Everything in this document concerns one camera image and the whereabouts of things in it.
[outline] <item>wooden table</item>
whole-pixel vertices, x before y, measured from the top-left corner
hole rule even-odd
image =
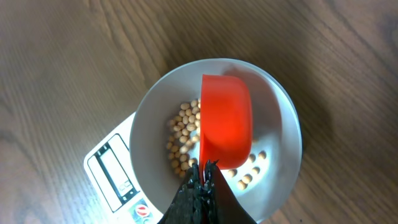
[[[106,223],[84,156],[213,57],[268,71],[300,117],[301,172],[265,223],[398,223],[397,0],[0,1],[0,223]]]

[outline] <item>round container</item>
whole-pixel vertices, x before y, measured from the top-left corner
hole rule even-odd
[[[257,158],[237,167],[232,178],[227,170],[222,173],[242,207],[261,222],[282,206],[294,186],[302,138],[297,112],[286,91],[267,72],[247,62],[226,58],[191,62],[163,76],[148,91],[136,111],[130,139],[137,181],[150,205],[166,212],[181,181],[167,159],[165,143],[170,131],[166,123],[178,113],[181,103],[200,97],[203,74],[239,77],[249,88],[254,136],[251,154]],[[266,158],[259,159],[263,151]],[[254,167],[259,168],[258,174],[251,173]],[[237,183],[246,174],[252,175],[252,181],[239,190]]]

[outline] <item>red spoon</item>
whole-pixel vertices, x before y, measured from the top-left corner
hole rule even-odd
[[[219,160],[220,169],[243,165],[251,150],[252,111],[247,86],[236,77],[203,75],[199,165]]]

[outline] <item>white digital scale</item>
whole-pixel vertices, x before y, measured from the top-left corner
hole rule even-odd
[[[132,170],[129,146],[134,115],[98,143],[83,165],[112,223],[157,223],[162,214],[142,193]]]

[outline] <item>sticker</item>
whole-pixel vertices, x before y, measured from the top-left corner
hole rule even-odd
[[[143,198],[130,208],[130,214],[132,216],[132,219],[137,224],[151,224],[155,221],[154,215],[152,214],[152,212],[150,212],[148,205],[145,203],[145,200]]]

